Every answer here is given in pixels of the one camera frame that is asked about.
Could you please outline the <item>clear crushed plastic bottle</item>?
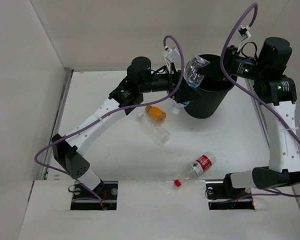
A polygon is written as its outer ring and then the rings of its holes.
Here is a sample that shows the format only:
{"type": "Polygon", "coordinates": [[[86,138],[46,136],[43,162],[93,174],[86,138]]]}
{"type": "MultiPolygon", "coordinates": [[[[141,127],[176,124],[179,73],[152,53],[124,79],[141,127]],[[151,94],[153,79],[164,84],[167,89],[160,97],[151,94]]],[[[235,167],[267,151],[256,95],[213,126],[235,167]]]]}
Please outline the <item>clear crushed plastic bottle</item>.
{"type": "Polygon", "coordinates": [[[170,139],[170,132],[167,131],[164,127],[162,127],[160,124],[155,122],[146,113],[138,112],[137,121],[142,130],[146,134],[148,134],[158,146],[162,147],[170,139]]]}

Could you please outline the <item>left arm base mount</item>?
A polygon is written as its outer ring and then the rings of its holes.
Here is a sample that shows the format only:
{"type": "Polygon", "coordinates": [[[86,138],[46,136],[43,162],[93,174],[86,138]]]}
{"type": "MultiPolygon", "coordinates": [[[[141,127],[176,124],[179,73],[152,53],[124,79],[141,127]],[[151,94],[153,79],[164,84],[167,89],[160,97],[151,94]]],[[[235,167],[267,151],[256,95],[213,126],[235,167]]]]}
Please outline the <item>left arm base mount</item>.
{"type": "Polygon", "coordinates": [[[101,192],[92,193],[78,182],[68,187],[72,194],[70,210],[72,211],[115,211],[119,192],[118,181],[103,182],[101,192]]]}

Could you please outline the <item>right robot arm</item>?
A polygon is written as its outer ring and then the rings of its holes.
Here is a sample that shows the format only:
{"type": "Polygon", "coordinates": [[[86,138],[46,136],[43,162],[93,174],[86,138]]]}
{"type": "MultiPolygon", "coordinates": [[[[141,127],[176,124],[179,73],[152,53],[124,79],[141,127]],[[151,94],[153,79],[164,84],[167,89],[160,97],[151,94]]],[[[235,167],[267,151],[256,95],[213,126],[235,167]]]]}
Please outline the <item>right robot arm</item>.
{"type": "Polygon", "coordinates": [[[232,76],[252,80],[254,92],[247,94],[268,110],[264,114],[270,151],[268,166],[228,173],[221,189],[228,198],[244,188],[267,190],[300,184],[300,139],[295,124],[297,91],[295,82],[284,75],[291,54],[287,40],[268,37],[259,55],[248,57],[241,47],[231,45],[219,59],[197,70],[215,81],[230,80],[232,76]]]}

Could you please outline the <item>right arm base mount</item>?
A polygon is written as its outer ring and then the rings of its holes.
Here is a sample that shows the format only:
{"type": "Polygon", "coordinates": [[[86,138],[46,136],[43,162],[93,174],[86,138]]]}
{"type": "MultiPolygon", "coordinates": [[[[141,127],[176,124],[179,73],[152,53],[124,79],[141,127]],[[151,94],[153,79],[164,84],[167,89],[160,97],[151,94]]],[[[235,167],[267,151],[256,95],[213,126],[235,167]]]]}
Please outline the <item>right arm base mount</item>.
{"type": "Polygon", "coordinates": [[[223,180],[207,180],[205,196],[209,210],[255,210],[250,188],[226,186],[223,180]]]}

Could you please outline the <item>orange juice bottle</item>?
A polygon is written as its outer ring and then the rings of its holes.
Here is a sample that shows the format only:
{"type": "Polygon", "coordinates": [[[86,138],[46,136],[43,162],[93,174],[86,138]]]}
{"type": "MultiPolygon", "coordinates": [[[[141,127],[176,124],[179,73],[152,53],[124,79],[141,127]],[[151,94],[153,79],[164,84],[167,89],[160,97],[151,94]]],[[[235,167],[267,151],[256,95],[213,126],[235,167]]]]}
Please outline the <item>orange juice bottle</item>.
{"type": "Polygon", "coordinates": [[[156,106],[147,105],[145,111],[158,124],[163,123],[167,117],[167,114],[156,106]]]}

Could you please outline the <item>blue label water bottle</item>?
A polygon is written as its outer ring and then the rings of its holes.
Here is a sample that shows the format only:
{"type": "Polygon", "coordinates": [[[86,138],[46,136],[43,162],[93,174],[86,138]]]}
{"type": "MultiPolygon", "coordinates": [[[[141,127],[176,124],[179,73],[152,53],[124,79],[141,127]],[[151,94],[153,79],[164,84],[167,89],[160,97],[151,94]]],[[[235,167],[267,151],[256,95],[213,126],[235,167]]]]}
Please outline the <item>blue label water bottle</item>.
{"type": "MultiPolygon", "coordinates": [[[[195,91],[197,90],[198,86],[204,79],[204,75],[197,73],[200,68],[203,68],[210,64],[210,61],[200,57],[199,55],[194,56],[186,65],[183,78],[186,83],[195,91]]],[[[184,109],[190,101],[185,101],[181,103],[174,103],[172,105],[172,113],[178,115],[179,112],[184,109]]]]}

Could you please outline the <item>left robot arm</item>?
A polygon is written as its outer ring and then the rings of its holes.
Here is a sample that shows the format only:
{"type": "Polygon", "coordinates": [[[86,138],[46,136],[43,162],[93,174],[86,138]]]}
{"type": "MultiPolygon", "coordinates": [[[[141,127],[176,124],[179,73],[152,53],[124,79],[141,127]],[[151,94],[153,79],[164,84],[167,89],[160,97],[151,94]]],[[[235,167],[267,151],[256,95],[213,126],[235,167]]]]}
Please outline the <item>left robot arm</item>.
{"type": "Polygon", "coordinates": [[[77,127],[75,135],[69,134],[67,139],[63,139],[57,133],[52,137],[54,159],[67,175],[85,186],[85,193],[90,199],[98,199],[104,188],[104,182],[84,158],[85,152],[98,137],[137,108],[144,101],[145,93],[167,92],[177,103],[189,102],[200,96],[186,83],[181,71],[173,67],[171,72],[152,72],[151,66],[150,59],[145,56],[134,58],[127,68],[126,77],[103,105],[77,127]]]}

